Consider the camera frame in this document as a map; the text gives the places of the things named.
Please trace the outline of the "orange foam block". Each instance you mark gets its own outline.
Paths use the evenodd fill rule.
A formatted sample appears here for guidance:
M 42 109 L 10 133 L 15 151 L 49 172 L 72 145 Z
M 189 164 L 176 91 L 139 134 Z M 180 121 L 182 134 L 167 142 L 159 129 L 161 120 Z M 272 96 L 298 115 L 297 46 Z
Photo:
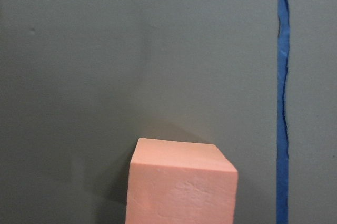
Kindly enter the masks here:
M 213 144 L 140 138 L 126 223 L 233 223 L 239 174 Z

